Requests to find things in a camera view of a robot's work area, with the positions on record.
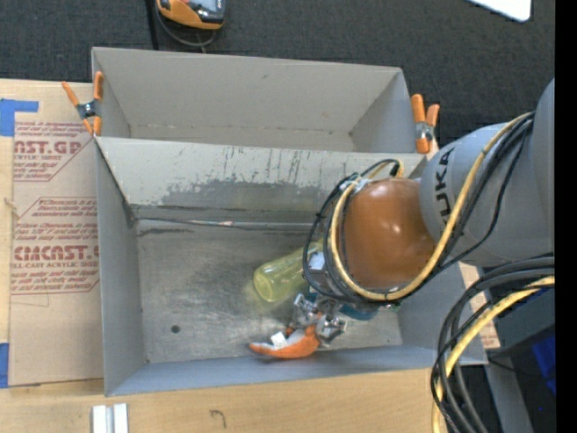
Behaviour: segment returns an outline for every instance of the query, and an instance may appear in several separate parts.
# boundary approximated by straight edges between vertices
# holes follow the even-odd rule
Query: cardboard box
[[[400,69],[94,49],[93,70],[106,395],[432,365],[458,268],[309,358],[248,349],[292,301],[259,300],[254,269],[302,246],[341,177],[422,162]]]
[[[8,384],[102,377],[94,141],[59,82],[2,79],[0,98]]]

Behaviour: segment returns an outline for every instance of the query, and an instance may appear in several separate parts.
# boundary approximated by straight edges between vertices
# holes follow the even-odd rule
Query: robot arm
[[[357,318],[397,306],[456,262],[497,268],[554,255],[554,80],[536,111],[430,157],[418,179],[402,176],[402,162],[384,161],[336,185],[303,249],[316,295],[297,297],[289,329],[308,333],[253,351],[286,357],[290,346],[290,357],[310,355],[344,332],[336,310]],[[322,252],[310,253],[316,239]]]

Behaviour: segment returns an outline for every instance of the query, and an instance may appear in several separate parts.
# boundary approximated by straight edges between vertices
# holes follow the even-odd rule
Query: orange rubber cover
[[[426,110],[426,122],[430,126],[436,126],[436,121],[439,117],[439,108],[440,108],[439,105],[431,105]]]
[[[411,97],[411,108],[413,109],[413,119],[415,124],[425,121],[425,103],[423,97],[418,93]]]
[[[222,27],[222,24],[205,23],[200,19],[200,16],[182,0],[169,0],[170,9],[162,8],[160,0],[157,0],[160,14],[179,24],[188,27],[195,27],[197,29],[216,30]]]
[[[415,278],[435,249],[418,203],[419,183],[389,178],[369,183],[344,219],[348,271],[364,288],[391,288]]]
[[[417,147],[417,152],[419,154],[427,154],[431,151],[431,142],[429,142],[425,137],[415,140],[415,146]]]

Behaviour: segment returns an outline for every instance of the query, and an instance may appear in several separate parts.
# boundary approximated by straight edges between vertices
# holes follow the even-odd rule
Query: yellow plastic object
[[[319,242],[308,247],[309,254],[320,250]],[[303,249],[262,264],[254,271],[252,280],[261,298],[270,303],[297,292],[307,283],[303,278]]]

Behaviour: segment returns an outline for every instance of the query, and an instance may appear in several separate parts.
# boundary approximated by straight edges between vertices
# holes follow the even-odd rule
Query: black cable
[[[200,40],[200,32],[197,32],[197,37],[199,39],[199,42],[193,42],[193,41],[187,41],[181,37],[178,37],[176,33],[174,33],[169,27],[168,25],[164,22],[164,20],[162,19],[162,16],[160,15],[160,11],[158,9],[158,6],[154,6],[155,9],[155,14],[156,14],[156,20],[159,23],[160,28],[173,40],[173,41],[177,41],[178,43],[180,43],[181,45],[185,45],[189,48],[194,48],[194,49],[203,49],[205,47],[207,47],[208,45],[210,45],[216,38],[216,32],[217,31],[205,31],[209,33],[209,37],[204,40],[201,41]]]
[[[478,241],[477,243],[475,243],[474,245],[472,245],[468,249],[464,250],[463,252],[459,253],[457,256],[455,256],[453,259],[451,259],[449,262],[447,262],[447,263],[439,262],[440,267],[438,268],[438,270],[435,270],[435,275],[437,275],[439,272],[446,270],[450,266],[453,266],[455,263],[459,262],[464,257],[469,255],[471,252],[475,251],[493,233],[495,226],[497,225],[497,222],[499,220],[500,207],[501,207],[501,204],[503,201],[503,197],[505,195],[505,189],[507,188],[508,183],[509,183],[509,181],[513,175],[513,170],[516,168],[517,163],[521,157],[521,152],[523,151],[523,147],[524,147],[526,138],[527,138],[527,130],[524,130],[523,135],[520,137],[521,141],[520,141],[519,147],[517,148],[517,152],[516,152],[515,156],[513,157],[513,161],[509,165],[508,171],[505,175],[505,178],[503,179],[503,183],[501,184],[501,187],[499,188],[499,194],[497,196],[497,200],[495,202],[495,207],[493,209],[493,217],[490,221],[490,226],[489,226],[487,232],[485,233],[485,235],[482,237],[482,239],[480,241]],[[487,181],[489,180],[489,177],[492,175],[493,171],[497,168],[498,164],[500,163],[501,158],[495,159],[494,161],[495,161],[494,165],[491,165],[492,168],[489,171],[484,172],[482,183],[478,187],[479,190],[475,191],[475,194],[474,194],[473,199],[472,199],[472,203],[468,204],[466,209],[463,211],[462,222],[460,222],[458,224],[458,226],[455,227],[455,229],[453,231],[453,236],[452,236],[451,240],[447,243],[447,248],[445,251],[444,258],[446,258],[450,254],[451,250],[453,249],[453,247],[458,242],[459,237],[463,233],[463,229],[466,226],[467,222],[469,221],[469,218],[472,215],[472,211],[474,210],[474,208],[475,208],[475,206],[479,200],[481,190],[484,189]]]
[[[552,287],[553,286],[537,286],[537,287],[535,287],[535,289],[548,289],[548,288],[552,288]],[[436,395],[435,382],[436,382],[436,379],[438,379],[438,381],[440,382],[440,384],[442,385],[442,387],[444,389],[445,402],[447,402],[449,404],[449,406],[451,407],[451,410],[453,411],[453,414],[456,414],[456,416],[459,420],[459,423],[469,433],[471,433],[471,432],[474,433],[475,429],[472,427],[472,425],[469,423],[469,421],[465,418],[463,411],[461,410],[460,406],[458,406],[457,401],[454,398],[453,388],[451,387],[451,384],[449,383],[448,377],[446,375],[446,369],[444,367],[444,364],[445,364],[444,354],[447,351],[452,350],[454,348],[455,344],[457,343],[457,339],[462,336],[462,334],[466,331],[466,329],[473,322],[475,322],[486,309],[488,309],[491,306],[494,306],[495,303],[499,302],[501,299],[504,299],[507,296],[508,296],[508,294],[504,294],[500,297],[493,297],[491,300],[489,300],[483,306],[481,306],[472,316],[470,316],[470,318],[467,320],[467,322],[465,324],[463,324],[461,327],[459,327],[458,331],[456,333],[454,333],[452,338],[448,342],[446,342],[445,345],[440,347],[439,354],[438,354],[437,359],[435,361],[435,364],[433,366],[433,371],[431,374],[431,390],[433,391],[435,403],[437,404],[437,406],[439,406],[439,409],[443,413],[444,417],[446,419],[450,418],[451,424],[454,425],[455,424],[454,419],[451,418],[451,415],[449,414],[448,410],[446,409],[445,406],[443,406],[442,402],[440,402],[438,396]],[[453,371],[460,370],[460,369],[461,369],[461,367],[460,367],[459,362],[456,362],[455,366],[453,367]],[[463,393],[467,392],[467,389],[466,389],[464,382],[462,385],[460,385],[459,388],[461,390],[463,390],[462,395],[463,395]],[[478,413],[476,412],[476,409],[472,405],[472,402],[470,403],[470,405],[467,406],[467,408],[468,408],[470,414],[472,414],[473,416],[476,415],[478,421],[482,423],[481,418],[479,418]],[[486,431],[486,428],[484,428],[484,426],[482,426],[480,428],[480,431]]]
[[[146,18],[148,21],[149,31],[151,33],[152,48],[158,51],[159,39],[158,34],[156,33],[156,26],[154,25],[154,10],[153,10],[153,7],[155,7],[156,5],[154,4],[154,0],[144,0],[144,5],[146,6]]]
[[[488,273],[487,275],[483,276],[483,278],[476,281],[475,284],[473,284],[473,286],[471,286],[462,295],[460,300],[453,306],[453,308],[451,309],[451,311],[449,312],[443,323],[437,348],[438,350],[437,361],[435,362],[434,370],[431,377],[431,383],[432,383],[431,387],[432,390],[435,389],[435,377],[439,377],[439,382],[444,387],[444,391],[447,393],[446,399],[449,401],[449,404],[451,405],[453,411],[457,414],[457,417],[459,417],[459,420],[462,421],[461,423],[464,424],[464,426],[468,429],[468,431],[474,431],[474,430],[471,430],[472,427],[470,424],[467,425],[466,420],[463,421],[462,418],[463,414],[461,413],[459,406],[456,405],[456,401],[452,393],[452,388],[446,379],[446,370],[444,369],[444,353],[448,349],[451,349],[452,346],[454,346],[456,339],[464,332],[464,330],[474,320],[477,319],[477,317],[482,313],[484,309],[486,309],[491,303],[497,301],[498,299],[504,298],[505,296],[508,295],[508,293],[501,294],[498,297],[497,296],[493,297],[488,303],[485,304],[485,306],[481,307],[480,310],[478,310],[475,314],[473,314],[473,316],[471,316],[465,324],[463,324],[461,327],[458,327],[458,322],[460,320],[460,316],[462,314],[464,305],[472,297],[476,296],[481,291],[489,289],[491,287],[495,287],[496,285],[504,283],[517,283],[517,290],[520,290],[521,285],[527,285],[530,281],[533,281],[535,278],[542,278],[554,274],[554,268],[553,269],[550,268],[551,264],[554,265],[554,258],[541,257],[529,261],[518,262],[517,264],[508,264],[504,265],[504,267],[497,268],[493,272]],[[542,268],[537,268],[536,270],[530,272],[529,270],[525,269],[527,266],[529,267],[541,266]],[[445,342],[449,325],[451,326],[452,329],[452,336],[449,341]],[[460,371],[461,370],[460,365],[456,364],[454,370],[457,372]],[[476,413],[476,410],[474,409],[474,406],[472,406],[472,402],[468,397],[468,393],[466,392],[466,386],[464,385],[463,381],[459,382],[459,380],[457,379],[457,382],[459,385],[459,389],[462,392],[463,399],[465,400],[465,404],[467,405],[470,414],[473,416],[473,420],[475,420],[475,415],[477,415],[478,417],[478,414]],[[438,397],[436,397],[435,392],[434,397],[437,405],[441,406],[440,402],[438,402]],[[441,412],[444,414],[445,417],[448,415],[444,407],[441,410]]]
[[[444,261],[449,257],[451,251],[454,249],[454,246],[458,242],[458,240],[461,236],[461,233],[463,232],[464,227],[466,226],[467,222],[469,221],[469,218],[472,215],[472,211],[474,210],[474,208],[475,208],[475,206],[479,200],[479,197],[481,196],[482,190],[484,189],[484,187],[486,186],[487,182],[490,179],[490,176],[492,176],[492,174],[495,171],[495,169],[497,168],[497,166],[502,162],[502,159],[504,158],[504,156],[508,155],[508,153],[511,151],[511,149],[519,141],[521,141],[521,144],[523,144],[523,141],[526,139],[527,136],[526,136],[525,130],[526,130],[526,127],[532,125],[532,122],[531,122],[532,116],[533,116],[533,114],[528,116],[528,117],[525,117],[523,120],[520,120],[496,144],[495,151],[492,153],[488,163],[485,166],[485,170],[481,174],[481,181],[473,189],[472,196],[469,198],[468,203],[465,205],[464,209],[462,210],[463,213],[460,216],[459,221],[455,224],[455,226],[453,228],[453,234],[451,236],[451,239],[447,242],[447,246],[444,249],[444,252],[439,257],[439,260],[437,262],[437,266],[431,271],[431,273],[429,274],[429,276],[426,278],[425,281],[423,281],[417,288],[412,290],[409,294],[404,296],[403,299],[408,298],[409,296],[411,296],[412,294],[414,294],[415,292],[420,290],[426,283],[430,282],[439,273],[445,271],[450,266],[457,263],[462,258],[464,258],[466,255],[468,255],[469,253],[471,253],[472,251],[477,249],[482,244],[482,242],[484,242],[490,236],[490,234],[492,233],[492,231],[495,228],[495,225],[497,224],[497,220],[499,218],[500,204],[501,204],[501,201],[502,201],[504,193],[505,193],[505,188],[508,184],[508,181],[511,178],[512,171],[514,170],[515,166],[517,165],[517,161],[520,157],[520,150],[517,150],[517,156],[514,158],[512,164],[509,166],[508,174],[507,174],[503,184],[501,185],[498,199],[497,199],[497,203],[496,203],[496,209],[493,211],[493,217],[492,217],[492,220],[490,223],[490,228],[489,228],[488,232],[483,236],[482,240],[479,241],[478,243],[476,243],[474,246],[470,247],[465,252],[460,253],[458,256],[454,257],[449,262],[444,263]]]
[[[159,48],[158,37],[156,35],[156,28],[154,25],[154,21],[152,20],[153,17],[156,17],[156,21],[158,22],[160,28],[173,40],[181,45],[187,46],[189,48],[193,48],[195,50],[204,50],[209,44],[215,41],[217,31],[208,30],[205,32],[209,33],[209,37],[205,40],[201,40],[200,33],[197,32],[196,36],[198,37],[198,42],[188,41],[181,37],[179,37],[176,33],[174,33],[169,26],[164,22],[162,16],[160,15],[160,11],[157,5],[154,4],[153,0],[150,3],[146,3],[146,12],[149,21],[149,30],[151,32],[151,39],[152,39],[152,47],[154,50]]]

